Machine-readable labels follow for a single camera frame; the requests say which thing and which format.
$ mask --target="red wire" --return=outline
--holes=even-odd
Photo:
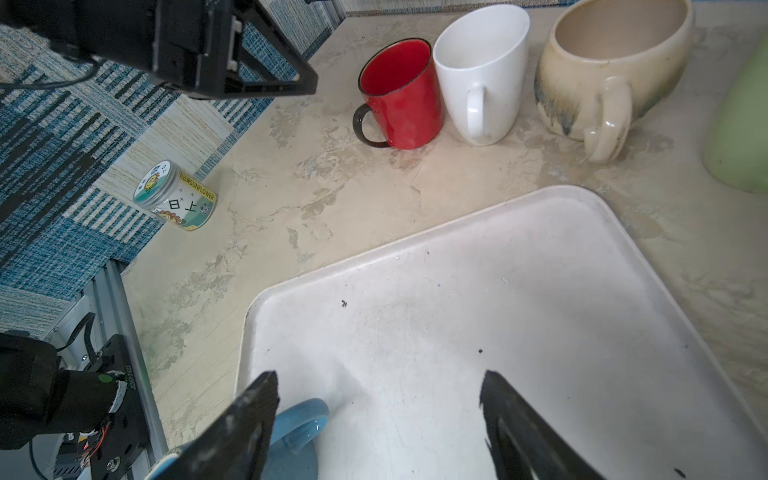
[[[101,438],[101,434],[102,434],[102,433],[104,433],[104,427],[100,427],[100,428],[99,428],[99,434],[98,434],[98,437],[95,437],[95,438],[93,439],[93,440],[94,440],[94,442],[93,442],[93,443],[92,443],[90,446],[88,446],[88,443],[90,443],[90,437],[88,437],[88,440],[86,441],[86,443],[85,443],[85,446],[83,447],[83,451],[82,451],[82,452],[80,452],[80,453],[78,453],[78,457],[79,457],[79,458],[84,458],[84,457],[85,457],[85,456],[86,456],[88,453],[90,453],[90,452],[91,452],[91,450],[93,449],[93,446],[94,446],[94,445],[96,445],[96,443],[98,442],[98,441],[97,441],[97,439],[100,439],[100,438]]]
[[[91,462],[91,457],[96,453],[96,451],[101,447],[101,444],[104,442],[104,437],[107,436],[107,432],[109,431],[109,425],[101,429],[101,438],[99,439],[98,443],[94,446],[93,449],[91,449],[91,453],[88,454],[88,457],[85,458],[85,461],[87,463]]]

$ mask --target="white mug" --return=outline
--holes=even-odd
[[[501,140],[512,128],[528,60],[528,13],[514,5],[480,8],[437,39],[435,66],[445,106],[471,144]]]

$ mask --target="blue mug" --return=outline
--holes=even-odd
[[[328,405],[323,400],[309,399],[275,417],[261,480],[317,480],[317,453],[312,440],[328,423],[328,415]],[[156,478],[191,443],[168,452],[144,480]]]

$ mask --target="jar lid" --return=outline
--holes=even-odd
[[[148,207],[157,202],[167,190],[173,178],[172,164],[168,160],[161,161],[141,179],[134,192],[134,202],[140,207]]]

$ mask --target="cable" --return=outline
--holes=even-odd
[[[101,427],[101,437],[99,438],[98,442],[94,443],[92,447],[85,450],[81,454],[81,467],[85,468],[87,465],[91,464],[91,457],[94,456],[94,454],[98,451],[98,449],[101,448],[101,444],[104,443],[104,438],[107,436],[107,432],[109,432],[109,427],[111,423],[108,422],[106,425],[103,425]]]
[[[52,90],[54,88],[71,87],[74,84],[78,84],[82,81],[91,80],[98,73],[98,69],[104,64],[104,61],[95,61],[93,58],[86,58],[83,60],[85,63],[91,64],[91,68],[82,77],[74,80],[62,80],[51,81],[48,83],[31,83],[31,84],[0,84],[0,90]]]
[[[96,351],[94,350],[93,344],[91,344],[91,330],[93,330],[94,327],[94,320],[91,318],[90,321],[85,323],[85,331],[83,332],[83,342],[85,342],[85,352],[88,354],[88,360],[91,361],[91,365],[96,363]]]
[[[98,428],[98,432],[93,435],[88,435],[86,438],[86,443],[83,445],[83,451],[79,452],[77,454],[77,458],[79,458],[83,463],[82,465],[85,466],[85,459],[88,457],[88,454],[94,451],[94,447],[97,443],[101,441],[101,436],[104,434],[104,425],[102,424]]]
[[[35,473],[38,474],[38,477],[42,478],[42,480],[48,480],[45,475],[40,472],[38,464],[35,463],[35,453],[32,451],[32,439],[29,439],[29,460],[32,462],[32,468],[35,469]]]
[[[85,327],[85,332],[83,332],[85,351],[88,353],[88,359],[91,361],[91,363],[96,363],[96,352],[94,351],[94,346],[91,343],[91,331],[93,330],[94,318],[96,318],[96,315],[93,312],[86,313],[82,320],[80,320],[80,322],[77,324],[77,326],[75,326],[74,330],[72,330],[72,333],[69,336],[69,340],[67,340],[64,346],[56,349],[56,351],[60,352],[70,346],[72,342],[78,338],[78,333],[80,333],[80,330]]]

